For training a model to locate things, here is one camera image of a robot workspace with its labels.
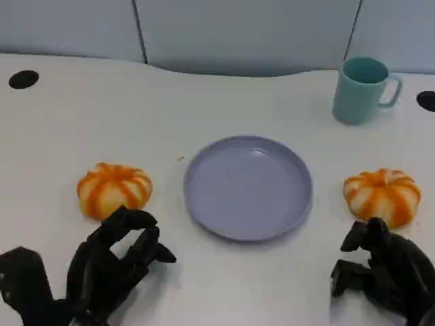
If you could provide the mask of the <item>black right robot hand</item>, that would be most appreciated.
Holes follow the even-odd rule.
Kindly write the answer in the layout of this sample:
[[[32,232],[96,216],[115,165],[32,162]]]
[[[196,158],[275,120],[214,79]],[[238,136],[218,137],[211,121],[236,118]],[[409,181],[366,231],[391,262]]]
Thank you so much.
[[[411,240],[389,230],[379,217],[356,221],[340,250],[370,253],[368,266],[339,259],[331,295],[361,292],[369,302],[406,319],[407,325],[434,324],[434,264]]]

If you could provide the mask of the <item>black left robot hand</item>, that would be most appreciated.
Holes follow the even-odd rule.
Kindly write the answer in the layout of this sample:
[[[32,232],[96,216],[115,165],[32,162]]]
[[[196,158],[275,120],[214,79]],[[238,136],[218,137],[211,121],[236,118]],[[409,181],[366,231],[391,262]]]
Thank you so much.
[[[139,237],[118,258],[111,248],[130,231]],[[159,243],[160,229],[153,215],[120,206],[78,247],[67,273],[67,301],[82,325],[107,325],[155,261],[173,264],[174,254]]]

